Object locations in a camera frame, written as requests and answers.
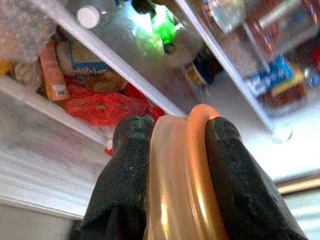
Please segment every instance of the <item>packaged food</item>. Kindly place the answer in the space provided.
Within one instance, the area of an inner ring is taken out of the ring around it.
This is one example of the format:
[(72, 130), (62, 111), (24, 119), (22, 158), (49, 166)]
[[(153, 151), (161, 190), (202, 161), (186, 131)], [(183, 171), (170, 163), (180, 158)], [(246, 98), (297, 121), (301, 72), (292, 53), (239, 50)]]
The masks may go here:
[(294, 76), (294, 71), (282, 56), (278, 56), (274, 62), (269, 64), (269, 67), (270, 72), (259, 72), (245, 79), (246, 85), (255, 97)]
[(267, 0), (255, 6), (246, 23), (265, 54), (274, 58), (317, 34), (319, 17), (317, 1)]
[(299, 83), (278, 95), (272, 95), (272, 92), (269, 91), (265, 95), (265, 101), (267, 102), (268, 106), (272, 108), (279, 108), (284, 105), (298, 103), (301, 100), (305, 99), (306, 96), (307, 93), (305, 91), (304, 85), (302, 83)]
[(77, 76), (76, 82), (99, 94), (119, 92), (128, 83), (111, 69), (100, 75)]
[(0, 60), (0, 75), (8, 73), (12, 68), (10, 61)]
[(34, 62), (17, 63), (13, 72), (15, 80), (32, 92), (36, 92), (45, 79), (39, 59)]
[(117, 124), (125, 117), (144, 116), (148, 105), (141, 99), (121, 93), (98, 94), (67, 77), (71, 99), (63, 101), (64, 109), (101, 132), (105, 152), (112, 155), (112, 139)]
[(293, 77), (291, 77), (290, 79), (288, 79), (286, 81), (283, 81), (282, 83), (280, 83), (280, 84), (276, 85), (274, 88), (272, 88), (271, 89), (272, 96), (277, 96), (279, 94), (282, 94), (286, 90), (288, 90), (288, 89), (294, 87), (295, 85), (304, 81), (305, 76), (303, 75), (303, 73), (301, 72), (299, 67), (297, 65), (292, 64), (292, 68), (294, 71)]
[(50, 40), (40, 55), (44, 73), (46, 93), (50, 101), (61, 101), (70, 98), (63, 73), (56, 57), (56, 42)]
[(0, 59), (34, 62), (56, 26), (32, 1), (0, 1)]
[(56, 46), (60, 68), (66, 76), (97, 75), (109, 66), (78, 41), (63, 41)]

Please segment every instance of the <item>gold jar lid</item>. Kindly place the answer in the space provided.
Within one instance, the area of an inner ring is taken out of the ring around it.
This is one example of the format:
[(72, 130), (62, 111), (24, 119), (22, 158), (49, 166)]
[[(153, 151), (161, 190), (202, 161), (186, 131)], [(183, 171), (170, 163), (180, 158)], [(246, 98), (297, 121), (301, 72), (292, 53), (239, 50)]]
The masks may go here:
[(207, 161), (205, 130), (219, 117), (200, 104), (188, 118), (163, 116), (150, 146), (149, 240), (227, 240)]

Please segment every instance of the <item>plastic bag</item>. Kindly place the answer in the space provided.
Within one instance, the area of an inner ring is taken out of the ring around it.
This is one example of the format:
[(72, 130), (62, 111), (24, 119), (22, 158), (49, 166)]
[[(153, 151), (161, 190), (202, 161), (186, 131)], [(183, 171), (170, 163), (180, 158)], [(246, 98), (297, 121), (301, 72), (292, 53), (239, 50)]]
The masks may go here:
[(32, 92), (39, 89), (45, 78), (38, 59), (34, 62), (17, 63), (14, 66), (14, 77)]
[(152, 105), (146, 98), (146, 96), (140, 92), (138, 89), (136, 89), (134, 86), (132, 86), (130, 83), (126, 85), (124, 88), (125, 95), (128, 97), (132, 97), (135, 99), (140, 99), (146, 104), (146, 110), (147, 112), (154, 118), (155, 121), (158, 120), (161, 116), (165, 115), (165, 111), (163, 111), (159, 106)]
[(143, 116), (146, 105), (139, 99), (121, 93), (76, 97), (64, 102), (65, 110), (91, 126), (116, 126), (125, 117)]
[(1, 0), (0, 59), (34, 62), (56, 26), (30, 1)]

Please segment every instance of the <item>barcode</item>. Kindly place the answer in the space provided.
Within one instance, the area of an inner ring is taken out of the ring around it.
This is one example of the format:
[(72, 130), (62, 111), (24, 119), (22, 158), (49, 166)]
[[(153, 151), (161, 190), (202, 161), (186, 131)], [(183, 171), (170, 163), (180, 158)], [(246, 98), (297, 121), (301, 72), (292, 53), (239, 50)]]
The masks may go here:
[(56, 95), (59, 96), (59, 97), (60, 96), (65, 96), (66, 95), (66, 91), (57, 91)]
[(64, 97), (67, 95), (66, 87), (63, 84), (54, 85), (54, 91), (55, 91), (55, 94), (59, 97)]

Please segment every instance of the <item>green bottle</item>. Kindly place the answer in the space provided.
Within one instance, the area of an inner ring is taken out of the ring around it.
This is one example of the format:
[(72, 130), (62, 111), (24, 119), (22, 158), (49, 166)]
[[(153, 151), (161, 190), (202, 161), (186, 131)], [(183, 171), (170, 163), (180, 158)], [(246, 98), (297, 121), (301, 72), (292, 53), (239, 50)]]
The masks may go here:
[(157, 5), (155, 15), (151, 16), (152, 31), (160, 36), (164, 52), (172, 54), (176, 47), (174, 45), (176, 29), (174, 15), (165, 7)]

